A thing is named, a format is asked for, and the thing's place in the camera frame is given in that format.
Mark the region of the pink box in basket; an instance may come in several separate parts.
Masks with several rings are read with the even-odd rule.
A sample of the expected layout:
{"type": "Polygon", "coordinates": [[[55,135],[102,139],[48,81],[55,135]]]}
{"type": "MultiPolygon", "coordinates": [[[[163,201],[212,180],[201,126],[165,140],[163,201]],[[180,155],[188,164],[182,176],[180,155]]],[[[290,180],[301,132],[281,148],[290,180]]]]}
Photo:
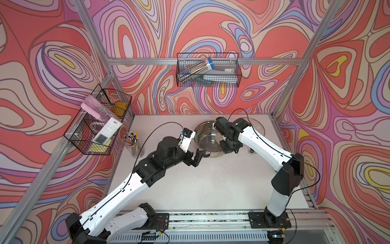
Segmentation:
{"type": "Polygon", "coordinates": [[[104,106],[93,96],[87,96],[81,103],[81,108],[97,120],[104,121],[104,106]]]}

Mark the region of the glass pot lid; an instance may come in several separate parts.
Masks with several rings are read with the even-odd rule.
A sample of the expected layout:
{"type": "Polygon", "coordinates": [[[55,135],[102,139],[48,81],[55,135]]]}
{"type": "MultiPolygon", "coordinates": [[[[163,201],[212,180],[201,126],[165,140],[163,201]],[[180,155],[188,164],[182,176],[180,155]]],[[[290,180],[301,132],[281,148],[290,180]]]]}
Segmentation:
{"type": "Polygon", "coordinates": [[[258,134],[265,136],[265,128],[263,124],[261,124],[258,120],[252,118],[245,118],[245,120],[247,120],[253,125],[254,129],[258,134]]]}

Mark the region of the yellow sticky notes pad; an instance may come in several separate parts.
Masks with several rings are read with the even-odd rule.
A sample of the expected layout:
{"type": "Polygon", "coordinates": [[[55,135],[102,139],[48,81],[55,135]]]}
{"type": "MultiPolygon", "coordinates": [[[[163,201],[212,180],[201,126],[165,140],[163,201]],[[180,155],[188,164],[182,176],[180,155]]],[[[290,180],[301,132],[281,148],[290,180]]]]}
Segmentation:
{"type": "Polygon", "coordinates": [[[108,149],[109,147],[106,145],[93,143],[87,152],[91,154],[105,154],[108,149]]]}

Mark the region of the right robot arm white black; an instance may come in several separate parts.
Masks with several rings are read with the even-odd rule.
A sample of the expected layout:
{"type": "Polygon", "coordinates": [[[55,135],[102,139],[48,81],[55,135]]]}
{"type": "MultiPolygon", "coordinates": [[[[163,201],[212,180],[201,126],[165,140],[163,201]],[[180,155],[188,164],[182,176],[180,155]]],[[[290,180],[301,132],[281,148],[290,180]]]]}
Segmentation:
{"type": "Polygon", "coordinates": [[[264,214],[270,219],[281,217],[294,189],[304,177],[303,156],[278,147],[242,118],[229,122],[224,117],[218,117],[214,128],[223,136],[220,145],[225,154],[237,154],[246,145],[272,166],[276,174],[271,181],[273,192],[264,214]]]}

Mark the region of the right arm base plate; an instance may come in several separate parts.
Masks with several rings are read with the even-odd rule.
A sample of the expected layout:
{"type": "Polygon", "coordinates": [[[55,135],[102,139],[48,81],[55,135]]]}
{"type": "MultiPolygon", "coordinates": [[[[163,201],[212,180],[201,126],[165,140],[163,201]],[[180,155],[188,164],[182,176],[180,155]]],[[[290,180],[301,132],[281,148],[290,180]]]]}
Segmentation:
{"type": "Polygon", "coordinates": [[[267,212],[248,212],[249,223],[252,229],[289,229],[291,222],[287,212],[283,212],[281,216],[275,217],[267,212]]]}

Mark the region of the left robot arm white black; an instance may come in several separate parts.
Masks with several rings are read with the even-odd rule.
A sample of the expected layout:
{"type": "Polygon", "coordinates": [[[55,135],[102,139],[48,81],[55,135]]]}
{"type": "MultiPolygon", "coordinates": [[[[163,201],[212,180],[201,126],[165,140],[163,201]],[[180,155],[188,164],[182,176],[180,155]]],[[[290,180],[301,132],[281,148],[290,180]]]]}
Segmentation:
{"type": "Polygon", "coordinates": [[[133,172],[109,195],[89,210],[66,218],[66,227],[74,244],[106,244],[133,229],[159,223],[158,215],[148,204],[140,204],[130,213],[117,214],[137,195],[162,179],[166,171],[179,164],[197,167],[206,153],[188,150],[191,138],[164,137],[155,151],[141,160],[133,172]]]}

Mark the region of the black white stapler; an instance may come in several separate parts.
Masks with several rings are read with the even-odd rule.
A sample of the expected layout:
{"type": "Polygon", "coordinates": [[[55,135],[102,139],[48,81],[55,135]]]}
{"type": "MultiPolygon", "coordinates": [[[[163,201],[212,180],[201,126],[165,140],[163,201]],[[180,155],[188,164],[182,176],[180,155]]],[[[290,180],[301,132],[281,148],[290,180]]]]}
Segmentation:
{"type": "Polygon", "coordinates": [[[251,149],[251,148],[248,150],[248,153],[251,154],[251,155],[256,154],[256,152],[253,149],[251,149]]]}

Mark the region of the tube of pencils blue cap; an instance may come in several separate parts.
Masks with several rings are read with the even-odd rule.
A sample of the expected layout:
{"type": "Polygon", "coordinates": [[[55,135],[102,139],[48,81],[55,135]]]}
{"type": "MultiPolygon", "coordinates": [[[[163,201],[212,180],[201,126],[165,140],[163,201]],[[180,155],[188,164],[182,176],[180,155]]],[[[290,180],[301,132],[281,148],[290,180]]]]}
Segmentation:
{"type": "Polygon", "coordinates": [[[201,61],[184,60],[179,62],[178,69],[178,81],[181,84],[186,84],[214,69],[214,64],[211,58],[205,58],[201,61]]]}

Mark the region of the white grey box in basket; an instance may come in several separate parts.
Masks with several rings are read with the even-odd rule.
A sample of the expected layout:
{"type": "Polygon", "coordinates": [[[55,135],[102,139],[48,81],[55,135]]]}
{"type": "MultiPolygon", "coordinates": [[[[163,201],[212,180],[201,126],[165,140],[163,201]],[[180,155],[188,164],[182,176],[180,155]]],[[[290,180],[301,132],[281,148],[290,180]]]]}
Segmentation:
{"type": "Polygon", "coordinates": [[[216,65],[203,75],[203,79],[214,82],[236,83],[238,76],[235,65],[216,65]]]}

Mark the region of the yellow object in basket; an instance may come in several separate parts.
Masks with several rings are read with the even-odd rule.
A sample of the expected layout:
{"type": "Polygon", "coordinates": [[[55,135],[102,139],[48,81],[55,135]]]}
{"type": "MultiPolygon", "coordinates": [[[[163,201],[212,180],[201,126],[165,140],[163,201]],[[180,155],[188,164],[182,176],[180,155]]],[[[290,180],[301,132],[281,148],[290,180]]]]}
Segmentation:
{"type": "Polygon", "coordinates": [[[117,103],[114,104],[113,113],[117,117],[122,118],[125,115],[127,108],[128,108],[128,104],[127,103],[125,103],[125,102],[117,102],[117,103]]]}

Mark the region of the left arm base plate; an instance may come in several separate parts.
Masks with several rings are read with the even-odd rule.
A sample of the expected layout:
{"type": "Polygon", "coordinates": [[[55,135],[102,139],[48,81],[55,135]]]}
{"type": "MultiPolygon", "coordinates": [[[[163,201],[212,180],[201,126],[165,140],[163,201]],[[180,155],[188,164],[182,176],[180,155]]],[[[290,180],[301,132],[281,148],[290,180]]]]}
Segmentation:
{"type": "Polygon", "coordinates": [[[143,226],[135,230],[166,230],[169,227],[169,220],[169,213],[156,213],[149,217],[143,226]]]}

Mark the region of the aluminium rail front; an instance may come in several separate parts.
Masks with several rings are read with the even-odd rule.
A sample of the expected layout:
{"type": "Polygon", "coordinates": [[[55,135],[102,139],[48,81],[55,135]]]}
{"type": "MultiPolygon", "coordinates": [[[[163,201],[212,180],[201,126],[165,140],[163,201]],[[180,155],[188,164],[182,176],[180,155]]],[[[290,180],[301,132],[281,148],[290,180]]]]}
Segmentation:
{"type": "MultiPolygon", "coordinates": [[[[330,215],[320,210],[297,209],[286,210],[291,227],[301,229],[326,229],[334,227],[330,215]]],[[[103,216],[95,214],[80,217],[79,221],[84,229],[89,229],[89,234],[100,234],[102,231],[111,233],[117,230],[133,230],[143,226],[147,219],[156,212],[149,208],[138,207],[134,211],[116,216],[111,220],[103,221],[103,216]]],[[[216,226],[218,228],[237,228],[250,226],[247,212],[171,212],[168,229],[200,228],[202,226],[216,226]]]]}

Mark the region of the stainless steel pot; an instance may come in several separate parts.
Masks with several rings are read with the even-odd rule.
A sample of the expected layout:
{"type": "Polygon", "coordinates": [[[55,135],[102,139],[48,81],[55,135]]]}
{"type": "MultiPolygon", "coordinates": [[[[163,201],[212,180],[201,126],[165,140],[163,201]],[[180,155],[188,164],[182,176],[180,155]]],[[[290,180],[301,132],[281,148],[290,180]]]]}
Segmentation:
{"type": "Polygon", "coordinates": [[[224,155],[220,142],[224,137],[214,128],[216,121],[205,121],[195,128],[195,143],[205,151],[203,158],[218,158],[224,155]]]}

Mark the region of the white calculator device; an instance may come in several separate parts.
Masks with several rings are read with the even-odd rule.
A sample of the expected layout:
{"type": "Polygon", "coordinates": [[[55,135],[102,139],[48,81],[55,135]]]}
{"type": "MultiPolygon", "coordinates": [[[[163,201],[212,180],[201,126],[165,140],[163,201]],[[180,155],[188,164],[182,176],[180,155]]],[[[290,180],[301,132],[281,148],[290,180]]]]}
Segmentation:
{"type": "Polygon", "coordinates": [[[121,126],[122,123],[119,120],[111,117],[93,138],[92,142],[105,145],[121,126]]]}

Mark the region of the clear pen holder cup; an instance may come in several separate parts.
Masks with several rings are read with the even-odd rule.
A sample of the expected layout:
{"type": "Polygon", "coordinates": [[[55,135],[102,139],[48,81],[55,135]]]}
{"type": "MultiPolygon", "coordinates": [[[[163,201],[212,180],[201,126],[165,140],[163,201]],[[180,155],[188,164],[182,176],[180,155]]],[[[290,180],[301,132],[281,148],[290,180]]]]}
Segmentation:
{"type": "Polygon", "coordinates": [[[144,155],[144,149],[141,148],[142,144],[139,143],[138,134],[133,132],[128,132],[123,140],[125,142],[125,147],[132,155],[133,158],[141,158],[144,155]]]}

